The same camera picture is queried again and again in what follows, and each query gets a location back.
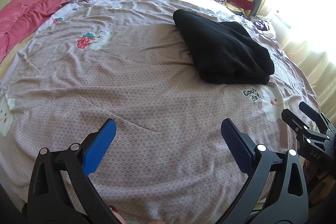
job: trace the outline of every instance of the cartoon bear print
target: cartoon bear print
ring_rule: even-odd
[[[0,100],[0,132],[3,137],[8,133],[8,130],[13,122],[11,109],[14,108],[15,99],[8,99],[7,94]]]
[[[112,37],[113,32],[108,32],[104,30],[100,30],[97,35],[94,33],[88,32],[87,34],[82,35],[77,40],[77,47],[83,49],[93,49],[99,50],[105,47]]]
[[[99,50],[107,45],[110,42],[113,32],[100,30],[93,40],[90,41],[90,44],[85,47],[85,49]]]
[[[289,108],[288,99],[284,99],[279,86],[269,82],[267,85],[260,85],[262,93],[261,107],[266,114],[266,118],[271,122],[281,119],[281,113],[285,108]]]

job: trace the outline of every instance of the screw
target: screw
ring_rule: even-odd
[[[46,148],[42,148],[41,150],[40,150],[40,154],[41,155],[44,155],[45,153],[47,153],[48,152],[48,150],[46,149]]]
[[[72,151],[76,151],[76,150],[78,150],[78,148],[79,148],[79,144],[78,144],[78,143],[73,143],[73,144],[70,146],[70,149],[71,149]]]
[[[266,151],[266,146],[264,146],[263,144],[259,144],[259,145],[257,146],[257,148],[258,148],[258,150],[260,150],[260,151]]]
[[[290,150],[289,150],[289,153],[290,153],[292,156],[296,156],[296,151],[293,150],[293,149],[290,149]]]

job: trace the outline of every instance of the black cloth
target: black cloth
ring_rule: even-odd
[[[268,50],[238,22],[214,22],[185,10],[173,14],[199,76],[214,84],[266,84],[274,73]]]
[[[234,11],[234,10],[231,10],[230,8],[228,8],[228,9],[230,10],[230,12],[234,13],[237,16],[244,16],[243,12]]]

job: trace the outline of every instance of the blue gripper pad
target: blue gripper pad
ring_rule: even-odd
[[[86,150],[83,157],[83,171],[88,177],[90,173],[96,172],[101,160],[103,159],[107,149],[116,136],[117,125],[115,121],[109,119],[99,129],[98,136]]]
[[[253,149],[256,144],[247,134],[241,133],[229,118],[223,120],[220,130],[240,171],[252,175],[255,156]]]

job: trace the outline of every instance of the red clothing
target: red clothing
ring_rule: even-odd
[[[247,0],[227,0],[228,2],[243,8],[244,10],[253,10],[254,2],[249,2]]]

